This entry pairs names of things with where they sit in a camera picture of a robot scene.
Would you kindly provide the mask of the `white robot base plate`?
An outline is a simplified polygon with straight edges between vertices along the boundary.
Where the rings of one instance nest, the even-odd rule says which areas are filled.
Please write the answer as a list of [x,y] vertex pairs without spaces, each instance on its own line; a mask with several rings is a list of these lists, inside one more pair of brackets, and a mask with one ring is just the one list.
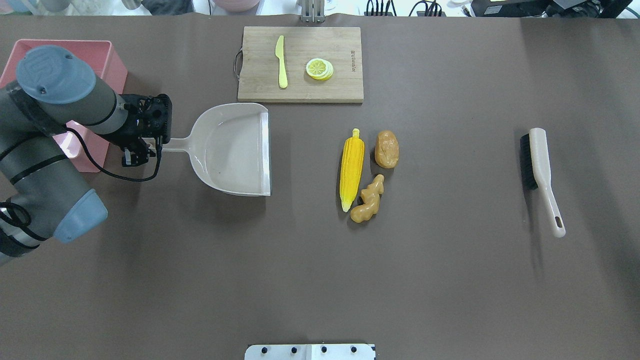
[[366,343],[253,344],[245,360],[375,360],[377,351]]

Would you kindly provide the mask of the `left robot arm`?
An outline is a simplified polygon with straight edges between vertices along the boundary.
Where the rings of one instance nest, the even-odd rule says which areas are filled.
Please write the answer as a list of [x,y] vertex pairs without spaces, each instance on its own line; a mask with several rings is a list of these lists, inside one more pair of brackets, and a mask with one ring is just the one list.
[[48,239],[68,243],[103,223],[108,210],[54,136],[74,121],[123,152],[122,166],[162,160],[170,141],[168,95],[119,95],[82,59],[53,44],[26,52],[1,89],[0,168],[16,189],[1,203],[1,264]]

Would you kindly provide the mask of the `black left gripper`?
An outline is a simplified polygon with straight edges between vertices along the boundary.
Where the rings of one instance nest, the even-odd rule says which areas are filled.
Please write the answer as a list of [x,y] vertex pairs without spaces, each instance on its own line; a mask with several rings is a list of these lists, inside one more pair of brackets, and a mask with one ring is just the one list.
[[167,94],[144,96],[121,94],[123,104],[117,110],[125,112],[125,121],[107,141],[122,150],[121,166],[138,167],[157,157],[157,150],[169,143],[173,104]]

